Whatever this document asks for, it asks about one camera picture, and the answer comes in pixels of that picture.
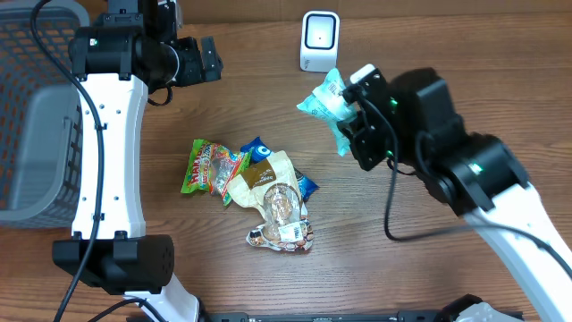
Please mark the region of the light teal snack packet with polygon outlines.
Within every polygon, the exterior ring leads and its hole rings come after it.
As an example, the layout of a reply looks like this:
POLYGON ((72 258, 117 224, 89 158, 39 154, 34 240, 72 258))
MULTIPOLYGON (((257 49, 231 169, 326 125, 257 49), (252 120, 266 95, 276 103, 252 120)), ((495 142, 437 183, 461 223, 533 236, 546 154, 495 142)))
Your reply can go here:
POLYGON ((356 108, 348 104, 342 95, 345 88, 339 70, 333 68, 326 74, 324 82, 314 88, 303 102, 297 104, 297 109, 301 112, 326 122, 334 136, 337 153, 341 157, 350 151, 350 143, 338 129, 337 123, 357 115, 356 108))

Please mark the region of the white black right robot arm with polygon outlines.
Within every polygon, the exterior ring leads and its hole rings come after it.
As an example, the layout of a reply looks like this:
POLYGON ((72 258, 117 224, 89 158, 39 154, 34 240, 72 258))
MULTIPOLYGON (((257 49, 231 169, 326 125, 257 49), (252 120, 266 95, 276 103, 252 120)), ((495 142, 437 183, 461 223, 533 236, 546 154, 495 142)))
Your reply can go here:
POLYGON ((387 81, 368 64, 342 95, 359 107, 338 127, 362 169, 411 166, 428 193, 494 250, 541 319, 570 320, 570 248, 524 166, 499 138, 465 129, 435 70, 387 81))

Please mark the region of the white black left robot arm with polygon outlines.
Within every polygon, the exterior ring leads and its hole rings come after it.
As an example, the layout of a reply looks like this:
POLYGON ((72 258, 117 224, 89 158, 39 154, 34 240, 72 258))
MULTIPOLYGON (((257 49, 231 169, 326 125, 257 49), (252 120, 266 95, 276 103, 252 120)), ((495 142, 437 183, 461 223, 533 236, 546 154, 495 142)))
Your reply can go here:
POLYGON ((138 305, 153 321, 205 321, 199 298, 174 274, 174 245, 146 232, 140 201, 140 132, 149 95, 217 81, 222 60, 210 37, 179 38, 174 1, 111 1, 79 28, 64 70, 80 94, 80 200, 71 238, 54 263, 86 284, 138 305))

